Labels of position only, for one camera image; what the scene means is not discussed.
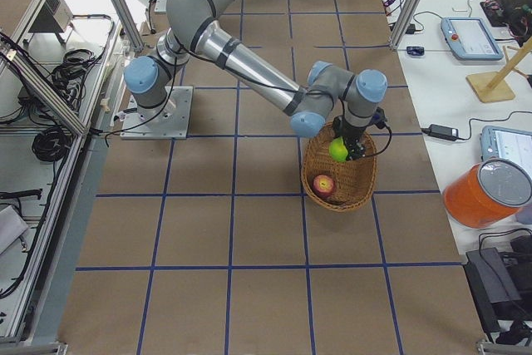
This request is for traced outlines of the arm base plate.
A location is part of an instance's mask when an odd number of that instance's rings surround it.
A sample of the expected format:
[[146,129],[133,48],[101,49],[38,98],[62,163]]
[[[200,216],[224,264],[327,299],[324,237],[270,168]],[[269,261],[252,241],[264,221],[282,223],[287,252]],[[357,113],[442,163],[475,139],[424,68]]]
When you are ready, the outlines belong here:
[[154,13],[166,14],[167,0],[155,0]]
[[166,98],[143,97],[133,93],[130,98],[134,112],[126,113],[120,136],[124,140],[185,139],[188,133],[194,88],[166,86]]

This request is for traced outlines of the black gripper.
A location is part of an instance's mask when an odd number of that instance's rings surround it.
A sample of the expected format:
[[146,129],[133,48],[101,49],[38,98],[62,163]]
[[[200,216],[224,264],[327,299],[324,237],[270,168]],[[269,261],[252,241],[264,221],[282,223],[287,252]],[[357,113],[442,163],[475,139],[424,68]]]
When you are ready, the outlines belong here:
[[366,147],[363,144],[365,126],[353,126],[343,116],[336,116],[332,121],[333,139],[343,139],[346,146],[346,161],[359,160],[365,156]]

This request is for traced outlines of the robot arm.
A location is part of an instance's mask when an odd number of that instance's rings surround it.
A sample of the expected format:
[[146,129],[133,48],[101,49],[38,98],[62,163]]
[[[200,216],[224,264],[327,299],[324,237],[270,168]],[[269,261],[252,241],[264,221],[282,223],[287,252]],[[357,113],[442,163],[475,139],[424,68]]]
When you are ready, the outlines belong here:
[[332,124],[333,144],[342,153],[330,153],[344,162],[367,157],[362,136],[370,126],[388,130],[379,106],[387,91],[387,78],[378,70],[358,74],[317,61],[300,86],[267,63],[219,25],[219,17],[235,0],[167,0],[169,29],[154,51],[137,57],[124,70],[126,87],[138,110],[164,109],[166,90],[191,57],[200,58],[228,72],[255,90],[290,118],[300,137],[313,138],[324,127],[336,103],[342,113]]

